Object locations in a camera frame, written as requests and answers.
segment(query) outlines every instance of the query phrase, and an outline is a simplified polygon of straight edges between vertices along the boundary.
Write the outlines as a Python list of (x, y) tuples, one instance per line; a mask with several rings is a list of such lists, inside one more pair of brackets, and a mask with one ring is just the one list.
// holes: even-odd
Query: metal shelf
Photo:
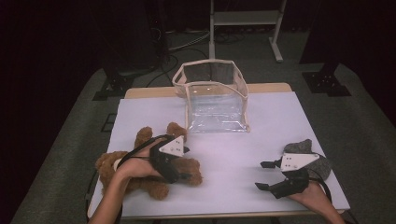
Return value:
[(276, 24), (278, 10), (215, 12), (214, 25), (264, 25)]
[(281, 0), (279, 10), (268, 11), (227, 11), (215, 12), (214, 0), (210, 2), (210, 41), (209, 41), (209, 58), (215, 59), (215, 26), (221, 25), (266, 25), (274, 24), (274, 36), (269, 37), (271, 48), (274, 52), (276, 61), (283, 62), (282, 55), (277, 47), (277, 36), (282, 23), (283, 13), (287, 0)]

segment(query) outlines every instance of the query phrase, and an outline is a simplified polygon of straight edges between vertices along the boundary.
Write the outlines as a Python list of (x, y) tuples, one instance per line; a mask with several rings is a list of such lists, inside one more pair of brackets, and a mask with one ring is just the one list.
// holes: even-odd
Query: black equipment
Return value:
[[(264, 169), (276, 167), (281, 168), (283, 160), (284, 157), (282, 157), (278, 161), (263, 161), (261, 162), (261, 166)], [(282, 197), (287, 197), (291, 194), (302, 193), (308, 187), (309, 181), (314, 180), (319, 182), (319, 184), (324, 188), (326, 196), (329, 198), (330, 202), (332, 201), (332, 195), (330, 193), (330, 190), (319, 174), (317, 174), (319, 178), (310, 177), (308, 169), (305, 167), (298, 167), (298, 169), (288, 170), (284, 172), (282, 171), (282, 174), (286, 177), (286, 179), (272, 186), (263, 183), (255, 184), (258, 189), (270, 191), (277, 199), (279, 199)]]

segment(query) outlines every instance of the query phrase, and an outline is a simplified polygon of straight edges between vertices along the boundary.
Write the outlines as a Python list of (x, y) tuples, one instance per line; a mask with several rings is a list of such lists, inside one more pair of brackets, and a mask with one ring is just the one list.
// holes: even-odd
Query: table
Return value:
[[(312, 214), (300, 204), (287, 198), (277, 200), (270, 192), (260, 191), (254, 185), (255, 182), (273, 185), (285, 178), (279, 170), (262, 169), (260, 162), (278, 160), (288, 143), (309, 138), (313, 142), (313, 151), (323, 154), (295, 93), (286, 83), (247, 84), (247, 87), (247, 118), (252, 122), (250, 133), (189, 134), (186, 146), (191, 152), (186, 157), (200, 161), (204, 183), (198, 187), (179, 183), (170, 185), (169, 195), (163, 201), (150, 199), (142, 190), (134, 191), (124, 199), (123, 218), (280, 217)], [(173, 88), (128, 90), (125, 99), (120, 102), (108, 152), (132, 150), (125, 148), (133, 145), (134, 136), (131, 133), (137, 133), (144, 126), (152, 127), (154, 135), (159, 135), (165, 131), (168, 122), (181, 124), (184, 121), (185, 103), (174, 96)], [(334, 173), (326, 182), (332, 192), (335, 208), (339, 212), (349, 209)], [(102, 198), (101, 188), (98, 181), (88, 217)]]

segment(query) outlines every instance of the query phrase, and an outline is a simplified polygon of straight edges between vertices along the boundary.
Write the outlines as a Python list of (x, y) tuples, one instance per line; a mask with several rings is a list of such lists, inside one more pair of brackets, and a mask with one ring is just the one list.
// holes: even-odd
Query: dark background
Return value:
[[(98, 13), (101, 8), (97, 5), (89, 8), (87, 2), (0, 1), (1, 118), (4, 123), (0, 149), (0, 223), (8, 223), (14, 216), (91, 75), (104, 67), (104, 63), (110, 70), (125, 63), (121, 57), (129, 60), (127, 66), (132, 68), (156, 66), (166, 53), (159, 50), (158, 44), (152, 45), (152, 41), (147, 40), (153, 37), (146, 32), (145, 37), (137, 38), (135, 43), (144, 46), (149, 58), (145, 62), (149, 63), (141, 64), (134, 55), (122, 52), (121, 57), (114, 55), (112, 48), (118, 48), (117, 44), (128, 44), (122, 42), (123, 35), (132, 35), (124, 30), (139, 29), (144, 33), (148, 27), (143, 24), (153, 26), (158, 21), (151, 21), (140, 10), (137, 16), (140, 28), (136, 28), (134, 22), (123, 23), (121, 27), (120, 21), (112, 18), (114, 14), (106, 10)], [(97, 2), (109, 4), (109, 1)], [(126, 1), (113, 2), (127, 4)], [(129, 3), (129, 7), (143, 6), (138, 1), (129, 2), (134, 2)], [(208, 28), (209, 1), (195, 1), (194, 7), (187, 1), (159, 2), (165, 9), (165, 29)], [(277, 7), (276, 3), (219, 0), (216, 8), (270, 9)], [(153, 13), (152, 8), (145, 9), (147, 15)], [(336, 58), (361, 78), (393, 124), (396, 123), (394, 9), (395, 3), (389, 0), (289, 0), (282, 23), (284, 32), (311, 28), (301, 63), (324, 63), (329, 57)], [(114, 27), (122, 29), (112, 31)]]

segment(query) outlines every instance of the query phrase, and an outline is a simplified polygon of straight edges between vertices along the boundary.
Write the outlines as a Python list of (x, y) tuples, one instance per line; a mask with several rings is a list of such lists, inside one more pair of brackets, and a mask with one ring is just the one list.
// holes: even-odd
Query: shelf leg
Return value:
[(285, 12), (285, 7), (286, 7), (286, 2), (287, 2), (287, 0), (282, 0), (282, 3), (280, 4), (279, 14), (277, 15), (277, 22), (276, 22), (276, 26), (275, 26), (274, 37), (269, 38), (271, 48), (275, 54), (275, 58), (278, 63), (282, 63), (283, 58), (282, 58), (282, 55), (280, 54), (279, 48), (277, 47), (276, 41), (277, 41), (277, 37), (279, 35), (280, 25), (282, 24), (283, 14)]
[(210, 1), (210, 40), (209, 40), (209, 59), (216, 59), (215, 55), (215, 21), (214, 21), (214, 2)]

